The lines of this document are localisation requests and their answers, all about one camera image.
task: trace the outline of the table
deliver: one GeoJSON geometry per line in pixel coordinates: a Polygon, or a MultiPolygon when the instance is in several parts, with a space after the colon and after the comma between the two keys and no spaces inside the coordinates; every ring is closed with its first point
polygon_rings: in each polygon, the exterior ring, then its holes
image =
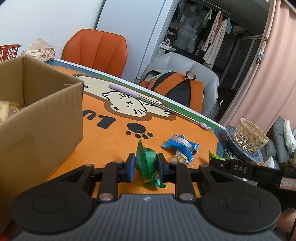
{"type": "MultiPolygon", "coordinates": [[[[140,139],[144,147],[163,153],[169,160],[174,152],[161,148],[161,145],[172,134],[184,135],[188,140],[199,144],[198,152],[190,165],[191,168],[207,164],[209,150],[216,153],[219,149],[214,130],[225,128],[205,116],[155,92],[109,74],[63,60],[52,60],[47,63],[63,73],[82,79],[85,88],[82,102],[83,140],[75,151],[47,177],[46,181],[86,163],[92,163],[95,168],[99,168],[112,161],[125,161],[130,152],[136,152],[140,139]],[[183,118],[109,89],[110,83],[136,90],[141,95],[206,123],[212,131],[205,131],[183,118]]],[[[118,194],[175,193],[174,184],[167,183],[166,186],[166,188],[145,186],[135,171],[132,183],[118,184],[118,194]]]]}

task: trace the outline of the blue snack packet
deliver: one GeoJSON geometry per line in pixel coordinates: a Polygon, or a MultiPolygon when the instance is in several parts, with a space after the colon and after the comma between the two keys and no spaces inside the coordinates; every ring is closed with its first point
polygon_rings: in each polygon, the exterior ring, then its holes
{"type": "Polygon", "coordinates": [[[197,152],[198,146],[197,143],[186,140],[183,135],[174,134],[162,145],[163,148],[172,149],[174,151],[179,150],[187,157],[186,162],[188,165],[192,163],[193,156],[197,152]]]}

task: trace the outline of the orange and black backpack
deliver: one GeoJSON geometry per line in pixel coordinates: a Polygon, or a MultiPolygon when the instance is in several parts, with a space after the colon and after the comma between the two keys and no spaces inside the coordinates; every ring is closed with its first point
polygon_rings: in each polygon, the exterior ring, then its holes
{"type": "Polygon", "coordinates": [[[201,113],[203,83],[195,80],[196,75],[194,72],[187,71],[186,75],[183,75],[174,71],[161,73],[161,70],[152,70],[146,75],[145,79],[151,73],[158,75],[142,81],[140,86],[201,113]],[[188,74],[192,74],[193,78],[189,79],[188,74]]]}

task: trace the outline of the pink curtain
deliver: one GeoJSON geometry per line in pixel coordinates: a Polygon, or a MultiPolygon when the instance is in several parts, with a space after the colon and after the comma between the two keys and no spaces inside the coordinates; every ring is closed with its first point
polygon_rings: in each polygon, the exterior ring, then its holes
{"type": "Polygon", "coordinates": [[[271,0],[259,49],[220,124],[237,126],[241,117],[265,133],[280,115],[296,127],[296,13],[284,0],[271,0]]]}

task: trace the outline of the chair backrest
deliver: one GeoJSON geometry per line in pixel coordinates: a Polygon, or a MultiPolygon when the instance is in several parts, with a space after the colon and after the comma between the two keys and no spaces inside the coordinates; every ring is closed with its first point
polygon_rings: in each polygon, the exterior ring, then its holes
{"type": "Polygon", "coordinates": [[[96,69],[116,77],[127,59],[126,40],[108,32],[82,29],[65,45],[62,60],[96,69]]]}
{"type": "Polygon", "coordinates": [[[196,74],[196,80],[203,82],[204,99],[202,102],[202,115],[207,116],[215,105],[218,98],[218,76],[202,64],[191,60],[177,53],[167,53],[152,61],[145,69],[141,80],[145,78],[151,70],[171,69],[181,74],[186,74],[188,70],[196,74]]]}

